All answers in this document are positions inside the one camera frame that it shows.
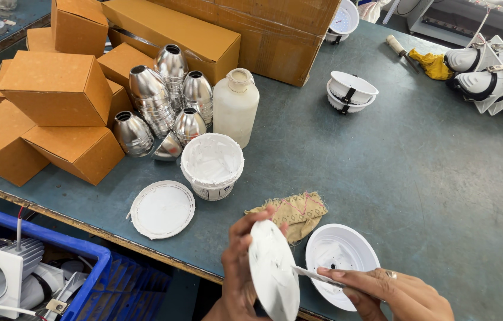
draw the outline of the yellow cloth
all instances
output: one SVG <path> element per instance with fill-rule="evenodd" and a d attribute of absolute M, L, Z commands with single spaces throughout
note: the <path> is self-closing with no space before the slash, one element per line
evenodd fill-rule
<path fill-rule="evenodd" d="M 327 214 L 327 208 L 321 201 L 317 192 L 301 193 L 291 195 L 284 199 L 269 199 L 263 206 L 256 207 L 244 213 L 256 213 L 263 211 L 269 204 L 276 208 L 275 214 L 271 218 L 277 226 L 283 222 L 289 224 L 287 230 L 287 241 L 289 243 L 298 241 L 306 237 L 321 220 L 321 216 Z"/>
<path fill-rule="evenodd" d="M 424 72 L 432 79 L 446 80 L 452 77 L 453 72 L 444 64 L 444 55 L 434 55 L 427 53 L 420 55 L 416 48 L 413 48 L 408 53 L 408 56 L 420 63 Z"/>

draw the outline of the hand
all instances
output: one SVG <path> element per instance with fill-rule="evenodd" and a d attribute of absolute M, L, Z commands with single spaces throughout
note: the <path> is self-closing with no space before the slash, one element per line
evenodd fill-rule
<path fill-rule="evenodd" d="M 319 267 L 317 273 L 352 287 L 345 287 L 343 292 L 363 321 L 387 321 L 380 300 L 372 296 L 388 302 L 395 321 L 454 321 L 448 300 L 414 276 L 396 272 L 397 278 L 393 279 L 383 268 L 359 272 Z"/>
<path fill-rule="evenodd" d="M 248 248 L 252 242 L 250 231 L 255 222 L 273 216 L 276 209 L 268 206 L 264 211 L 242 217 L 230 227 L 230 246 L 222 254 L 224 285 L 222 297 L 215 303 L 205 320 L 271 320 L 256 317 L 253 305 L 257 298 L 250 273 Z M 285 236 L 289 226 L 284 223 L 279 230 Z"/>

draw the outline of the screwdriver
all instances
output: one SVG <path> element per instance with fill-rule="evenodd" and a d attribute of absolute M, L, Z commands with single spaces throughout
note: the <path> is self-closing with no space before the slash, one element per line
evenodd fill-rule
<path fill-rule="evenodd" d="M 404 50 L 404 48 L 400 45 L 400 43 L 398 42 L 398 40 L 396 40 L 396 38 L 394 38 L 393 35 L 389 35 L 388 37 L 386 37 L 386 42 L 389 44 L 389 46 L 392 49 L 394 49 L 394 51 L 396 51 L 396 53 L 399 56 L 406 58 L 406 61 L 408 61 L 408 63 L 410 64 L 410 66 L 412 66 L 412 68 L 414 68 L 414 70 L 416 70 L 416 73 L 418 73 L 418 74 L 420 73 L 420 70 L 418 70 L 418 68 L 416 67 L 416 65 L 414 65 L 412 63 L 412 61 L 410 60 L 410 58 L 406 54 L 406 50 Z"/>

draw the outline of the label on bucket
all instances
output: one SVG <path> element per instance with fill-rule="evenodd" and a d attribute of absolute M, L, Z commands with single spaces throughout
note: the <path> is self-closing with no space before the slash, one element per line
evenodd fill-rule
<path fill-rule="evenodd" d="M 232 191 L 232 186 L 226 186 L 219 190 L 207 190 L 205 188 L 196 187 L 194 191 L 203 199 L 209 201 L 217 201 L 227 196 Z"/>

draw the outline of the blue plastic crate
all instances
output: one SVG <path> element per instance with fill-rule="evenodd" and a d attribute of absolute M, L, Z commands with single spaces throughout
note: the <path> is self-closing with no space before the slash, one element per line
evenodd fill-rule
<path fill-rule="evenodd" d="M 0 212 L 0 226 L 16 230 L 17 218 Z M 110 252 L 106 247 L 22 222 L 24 235 L 97 263 L 61 321 L 151 320 L 164 300 L 171 277 L 146 263 Z"/>

